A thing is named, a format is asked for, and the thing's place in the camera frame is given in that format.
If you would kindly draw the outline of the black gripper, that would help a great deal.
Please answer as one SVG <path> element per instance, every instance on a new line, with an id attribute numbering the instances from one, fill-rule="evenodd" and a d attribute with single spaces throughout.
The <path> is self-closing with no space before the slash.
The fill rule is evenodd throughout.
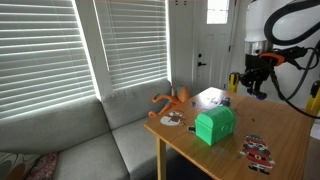
<path id="1" fill-rule="evenodd" d="M 263 58 L 245 55 L 245 72 L 240 75 L 240 82 L 247 88 L 250 95 L 264 95 L 260 91 L 263 81 L 270 75 L 273 66 Z"/>

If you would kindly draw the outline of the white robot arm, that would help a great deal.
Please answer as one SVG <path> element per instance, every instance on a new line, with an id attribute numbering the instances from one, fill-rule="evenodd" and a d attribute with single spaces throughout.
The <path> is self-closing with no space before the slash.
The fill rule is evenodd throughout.
<path id="1" fill-rule="evenodd" d="M 245 72 L 240 76 L 247 92 L 259 99 L 260 91 L 275 66 L 290 63 L 308 49 L 298 43 L 320 29 L 320 0 L 252 0 L 246 12 Z"/>

